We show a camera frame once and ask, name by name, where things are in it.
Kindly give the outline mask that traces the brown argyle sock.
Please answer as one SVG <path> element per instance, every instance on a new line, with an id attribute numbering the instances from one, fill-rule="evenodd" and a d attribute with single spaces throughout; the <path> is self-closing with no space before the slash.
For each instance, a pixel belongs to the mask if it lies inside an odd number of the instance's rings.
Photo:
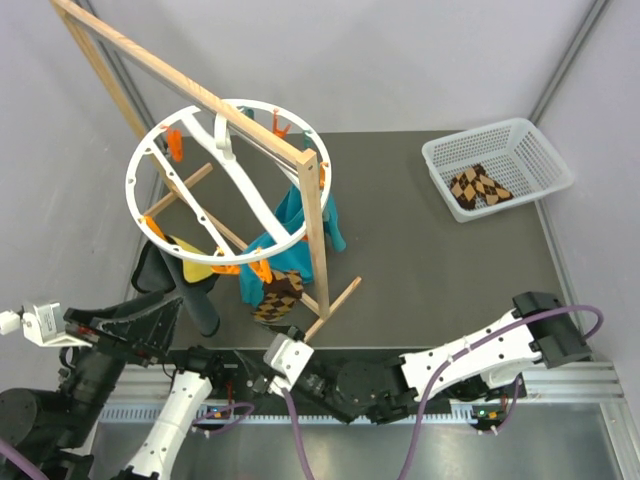
<path id="1" fill-rule="evenodd" d="M 475 164 L 455 175 L 449 190 L 458 205 L 467 211 L 476 208 L 478 199 L 487 206 L 494 206 L 514 198 L 514 195 L 499 182 L 491 178 L 481 164 Z"/>
<path id="2" fill-rule="evenodd" d="M 289 313 L 304 293 L 298 271 L 272 271 L 272 281 L 263 285 L 263 299 L 252 312 L 261 323 L 274 323 Z"/>

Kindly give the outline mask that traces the white round clip hanger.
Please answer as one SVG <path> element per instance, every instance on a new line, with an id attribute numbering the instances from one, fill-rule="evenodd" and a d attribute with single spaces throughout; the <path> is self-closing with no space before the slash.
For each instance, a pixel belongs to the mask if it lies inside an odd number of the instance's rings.
<path id="1" fill-rule="evenodd" d="M 301 227 L 296 233 L 289 233 L 280 221 L 276 219 L 275 214 L 267 206 L 253 181 L 237 161 L 230 137 L 230 130 L 233 127 L 231 121 L 227 119 L 227 116 L 225 114 L 215 116 L 214 132 L 210 134 L 196 119 L 196 114 L 199 112 L 199 107 L 188 106 L 166 117 L 145 135 L 129 161 L 125 178 L 126 203 L 131 217 L 137 223 L 141 232 L 161 250 L 177 258 L 208 266 L 240 266 L 261 259 L 268 259 L 287 250 L 302 240 L 306 234 L 305 228 Z M 274 240 L 274 246 L 266 249 L 260 248 L 251 253 L 242 254 L 234 253 L 229 247 L 221 229 L 214 225 L 213 221 L 205 212 L 205 209 L 191 193 L 185 181 L 179 177 L 173 165 L 167 160 L 155 143 L 156 138 L 165 133 L 167 127 L 173 127 L 176 123 L 182 124 L 193 139 L 220 164 L 242 197 L 247 201 L 248 206 L 264 227 L 266 233 Z M 179 196 L 186 201 L 186 204 L 195 215 L 198 223 L 204 227 L 209 236 L 214 240 L 216 243 L 216 251 L 213 254 L 190 252 L 179 245 L 169 243 L 168 240 L 163 241 L 156 237 L 144 224 L 139 222 L 139 219 L 144 215 L 141 213 L 136 201 L 135 187 L 137 184 L 139 164 L 146 158 L 151 158 L 158 162 L 160 171 L 167 175 L 170 185 L 173 186 Z"/>

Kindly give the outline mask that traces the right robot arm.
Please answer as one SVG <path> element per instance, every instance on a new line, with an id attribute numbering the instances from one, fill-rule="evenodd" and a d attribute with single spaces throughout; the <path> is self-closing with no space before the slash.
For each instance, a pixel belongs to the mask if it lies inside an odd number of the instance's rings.
<path id="1" fill-rule="evenodd" d="M 576 310 L 554 294 L 529 291 L 488 326 L 427 350 L 359 359 L 352 350 L 321 352 L 280 333 L 261 361 L 245 354 L 239 360 L 257 394 L 299 396 L 346 424 L 360 417 L 388 424 L 433 400 L 492 400 L 505 388 L 517 391 L 517 377 L 538 364 L 553 369 L 588 358 L 588 337 L 571 318 Z"/>

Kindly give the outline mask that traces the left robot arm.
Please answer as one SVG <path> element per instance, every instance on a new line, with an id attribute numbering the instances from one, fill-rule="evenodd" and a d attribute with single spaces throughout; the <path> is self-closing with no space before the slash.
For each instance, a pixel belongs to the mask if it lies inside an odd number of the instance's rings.
<path id="1" fill-rule="evenodd" d="M 12 388 L 1 394 L 4 479 L 87 479 L 93 456 L 81 455 L 128 365 L 174 365 L 168 397 L 119 479 L 167 479 L 196 413 L 226 387 L 222 358 L 203 347 L 171 349 L 184 299 L 156 291 L 103 309 L 62 310 L 58 303 L 1 314 L 4 335 L 21 332 L 57 348 L 56 390 Z"/>

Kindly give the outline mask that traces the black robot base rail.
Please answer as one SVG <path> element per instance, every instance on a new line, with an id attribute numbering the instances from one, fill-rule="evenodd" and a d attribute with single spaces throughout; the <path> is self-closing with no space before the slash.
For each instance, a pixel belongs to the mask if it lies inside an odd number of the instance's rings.
<path id="1" fill-rule="evenodd" d="M 234 350 L 202 347 L 173 350 L 178 370 L 211 374 L 212 396 L 237 403 L 243 413 L 283 415 L 285 400 L 254 392 Z M 417 413 L 421 400 L 447 412 L 448 399 L 473 402 L 514 395 L 523 365 L 504 353 L 473 350 L 458 358 L 443 349 L 392 355 L 387 350 L 317 350 L 297 380 L 292 398 L 305 415 L 330 416 L 342 423 L 365 417 L 386 424 Z"/>

